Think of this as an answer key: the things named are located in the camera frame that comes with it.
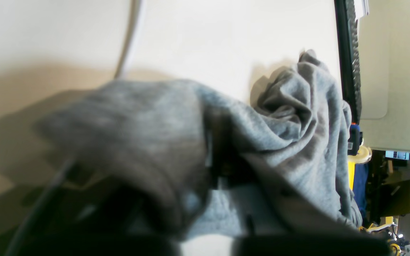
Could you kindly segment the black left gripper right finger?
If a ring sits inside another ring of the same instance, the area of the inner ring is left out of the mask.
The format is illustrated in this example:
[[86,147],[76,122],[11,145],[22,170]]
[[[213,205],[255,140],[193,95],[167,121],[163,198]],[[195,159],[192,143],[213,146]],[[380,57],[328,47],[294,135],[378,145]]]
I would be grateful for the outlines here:
[[209,133],[216,190],[229,196],[242,232],[232,256],[388,256],[386,241],[332,220],[258,156],[241,155],[230,136]]

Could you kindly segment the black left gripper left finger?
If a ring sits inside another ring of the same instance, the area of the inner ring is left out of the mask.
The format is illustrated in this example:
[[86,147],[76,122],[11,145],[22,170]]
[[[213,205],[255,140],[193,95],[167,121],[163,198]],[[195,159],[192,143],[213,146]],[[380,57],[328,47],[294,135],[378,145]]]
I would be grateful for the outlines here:
[[67,164],[46,186],[0,196],[0,256],[180,256],[174,236],[143,191],[113,176],[85,188],[92,172]]

